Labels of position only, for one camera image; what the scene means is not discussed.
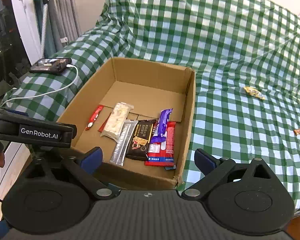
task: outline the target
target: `white snack package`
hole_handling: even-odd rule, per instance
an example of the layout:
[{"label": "white snack package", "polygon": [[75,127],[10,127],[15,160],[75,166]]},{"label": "white snack package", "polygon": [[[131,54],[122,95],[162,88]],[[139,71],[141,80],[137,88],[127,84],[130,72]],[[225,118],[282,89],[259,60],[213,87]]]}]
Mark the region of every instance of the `white snack package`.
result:
[{"label": "white snack package", "polygon": [[118,142],[124,121],[132,109],[133,106],[130,104],[124,102],[117,103],[100,136],[108,136]]}]

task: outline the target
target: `yellow candy wrapper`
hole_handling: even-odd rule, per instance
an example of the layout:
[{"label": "yellow candy wrapper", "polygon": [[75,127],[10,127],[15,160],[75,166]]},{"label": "yellow candy wrapper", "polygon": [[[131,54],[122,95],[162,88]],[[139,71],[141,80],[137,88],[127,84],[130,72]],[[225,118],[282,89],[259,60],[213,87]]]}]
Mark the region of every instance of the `yellow candy wrapper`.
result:
[{"label": "yellow candy wrapper", "polygon": [[255,88],[252,87],[244,87],[243,88],[249,95],[259,98],[261,100],[265,100],[265,98],[262,96],[261,92]]}]

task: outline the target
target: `white door frame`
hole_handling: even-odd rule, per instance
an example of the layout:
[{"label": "white door frame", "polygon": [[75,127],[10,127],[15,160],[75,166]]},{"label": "white door frame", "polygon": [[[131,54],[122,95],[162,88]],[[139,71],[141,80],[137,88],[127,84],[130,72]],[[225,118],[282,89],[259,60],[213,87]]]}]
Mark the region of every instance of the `white door frame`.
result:
[{"label": "white door frame", "polygon": [[33,0],[11,0],[23,46],[30,64],[40,58],[40,35]]}]

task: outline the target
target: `round metal pin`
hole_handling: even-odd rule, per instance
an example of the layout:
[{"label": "round metal pin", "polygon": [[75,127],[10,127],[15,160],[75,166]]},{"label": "round metal pin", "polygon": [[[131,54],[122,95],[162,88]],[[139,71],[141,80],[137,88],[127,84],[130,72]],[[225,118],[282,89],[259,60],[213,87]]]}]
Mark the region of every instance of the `round metal pin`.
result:
[{"label": "round metal pin", "polygon": [[188,196],[188,197],[197,197],[200,195],[200,191],[195,189],[195,188],[189,188],[189,189],[186,189],[184,191],[184,193]]},{"label": "round metal pin", "polygon": [[108,188],[101,188],[97,190],[97,195],[100,197],[109,197],[112,194],[112,191]]}]

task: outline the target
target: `white charging cable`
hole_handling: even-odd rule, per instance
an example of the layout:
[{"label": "white charging cable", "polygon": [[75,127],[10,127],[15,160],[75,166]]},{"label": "white charging cable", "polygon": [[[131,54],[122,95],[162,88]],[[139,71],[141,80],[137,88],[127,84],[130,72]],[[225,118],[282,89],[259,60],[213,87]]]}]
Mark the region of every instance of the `white charging cable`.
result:
[{"label": "white charging cable", "polygon": [[70,87],[74,82],[75,80],[77,79],[78,75],[79,75],[79,71],[78,71],[78,68],[74,65],[71,65],[71,64],[67,64],[67,67],[70,68],[70,67],[74,67],[75,70],[76,70],[76,75],[75,75],[75,79],[69,84],[69,85],[66,85],[65,87],[62,87],[62,88],[59,88],[55,91],[50,91],[50,92],[47,92],[47,93],[43,93],[43,94],[40,94],[40,95],[36,95],[36,96],[32,96],[32,97],[20,97],[20,98],[10,98],[8,100],[6,100],[5,102],[3,102],[0,107],[4,106],[6,103],[12,101],[12,100],[15,100],[15,99],[31,99],[31,98],[38,98],[38,97],[42,97],[42,96],[45,96],[45,95],[49,95],[49,94],[52,94],[52,93],[55,93],[55,92],[59,92],[61,90],[64,90],[68,87]]}]

